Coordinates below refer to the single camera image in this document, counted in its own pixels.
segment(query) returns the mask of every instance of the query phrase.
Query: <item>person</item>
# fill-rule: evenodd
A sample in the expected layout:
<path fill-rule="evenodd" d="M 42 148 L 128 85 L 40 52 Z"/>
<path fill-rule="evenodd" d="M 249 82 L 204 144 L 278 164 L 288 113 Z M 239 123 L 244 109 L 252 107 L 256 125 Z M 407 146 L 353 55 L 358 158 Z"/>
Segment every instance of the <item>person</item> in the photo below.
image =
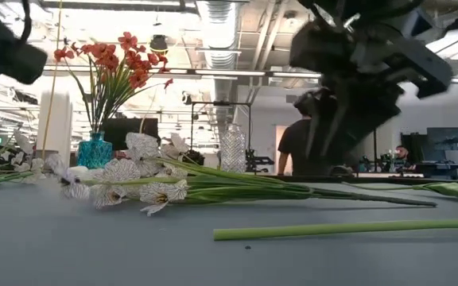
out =
<path fill-rule="evenodd" d="M 395 158 L 404 162 L 402 170 L 413 171 L 415 169 L 415 164 L 409 156 L 409 150 L 403 145 L 397 146 L 395 148 Z"/>
<path fill-rule="evenodd" d="M 289 156 L 293 160 L 293 176 L 328 175 L 330 168 L 323 164 L 314 163 L 305 155 L 309 135 L 311 116 L 303 107 L 297 106 L 301 119 L 285 129 L 278 145 L 278 171 L 283 176 Z"/>

